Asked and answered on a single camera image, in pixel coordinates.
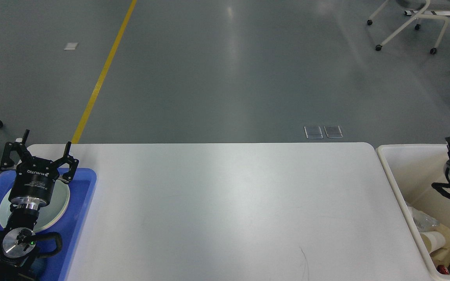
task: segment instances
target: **white table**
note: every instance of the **white table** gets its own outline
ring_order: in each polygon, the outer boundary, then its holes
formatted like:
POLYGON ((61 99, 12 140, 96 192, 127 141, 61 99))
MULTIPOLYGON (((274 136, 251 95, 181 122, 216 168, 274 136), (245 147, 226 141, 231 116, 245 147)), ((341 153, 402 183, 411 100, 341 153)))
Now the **white table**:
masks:
POLYGON ((98 181, 70 281, 432 280, 369 144, 71 151, 98 181))

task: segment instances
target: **epoxy floor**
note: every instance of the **epoxy floor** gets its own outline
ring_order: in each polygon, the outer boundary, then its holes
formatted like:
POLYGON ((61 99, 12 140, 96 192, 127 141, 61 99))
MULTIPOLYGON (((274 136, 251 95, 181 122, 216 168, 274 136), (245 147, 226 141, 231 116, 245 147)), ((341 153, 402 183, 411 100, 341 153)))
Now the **epoxy floor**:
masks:
MULTIPOLYGON (((436 55, 432 20, 377 52, 408 19, 392 2, 368 27, 381 2, 138 0, 80 143, 443 143, 450 26, 436 55)), ((0 155, 26 128, 71 140, 130 3, 0 0, 0 155)))

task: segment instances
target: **white bin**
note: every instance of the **white bin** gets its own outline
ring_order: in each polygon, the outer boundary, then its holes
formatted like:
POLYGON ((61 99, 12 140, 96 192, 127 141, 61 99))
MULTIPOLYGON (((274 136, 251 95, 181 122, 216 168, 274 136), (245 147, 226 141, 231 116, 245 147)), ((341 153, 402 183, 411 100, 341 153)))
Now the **white bin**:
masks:
POLYGON ((436 271, 405 205, 407 201, 450 228, 450 200, 431 186, 433 182, 447 183, 443 175, 448 160, 446 144, 391 144, 376 151, 430 274, 434 279, 450 280, 436 271))

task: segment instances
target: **blue plastic tray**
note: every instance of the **blue plastic tray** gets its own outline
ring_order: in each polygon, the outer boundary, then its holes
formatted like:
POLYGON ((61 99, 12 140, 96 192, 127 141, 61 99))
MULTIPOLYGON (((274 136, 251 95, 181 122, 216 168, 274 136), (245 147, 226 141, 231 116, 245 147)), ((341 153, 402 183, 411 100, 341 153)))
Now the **blue plastic tray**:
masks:
MULTIPOLYGON (((60 174, 67 169, 59 169, 60 174)), ((0 174, 0 203, 13 186, 15 180, 14 171, 5 171, 0 174)), ((56 231, 61 234, 63 246, 62 251, 46 259, 46 268, 40 277, 42 281, 64 281, 74 255, 84 219, 88 213, 89 204, 95 190, 96 174, 92 169, 79 168, 75 172, 74 180, 68 186, 70 188, 70 201, 62 218, 53 226, 42 231, 48 233, 56 231)), ((52 251, 55 242, 38 242, 41 251, 52 251)))

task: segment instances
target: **plastic bag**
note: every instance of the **plastic bag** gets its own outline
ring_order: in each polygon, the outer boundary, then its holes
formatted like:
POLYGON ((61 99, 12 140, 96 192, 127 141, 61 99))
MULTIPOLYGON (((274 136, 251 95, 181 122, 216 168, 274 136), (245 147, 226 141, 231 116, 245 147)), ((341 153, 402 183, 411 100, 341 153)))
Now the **plastic bag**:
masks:
POLYGON ((406 205, 407 209, 409 209, 409 213, 413 216, 412 220, 414 221, 414 224, 416 225, 416 228, 418 228, 419 232, 434 231, 435 227, 440 225, 439 221, 433 217, 430 217, 420 210, 416 210, 407 202, 406 205))

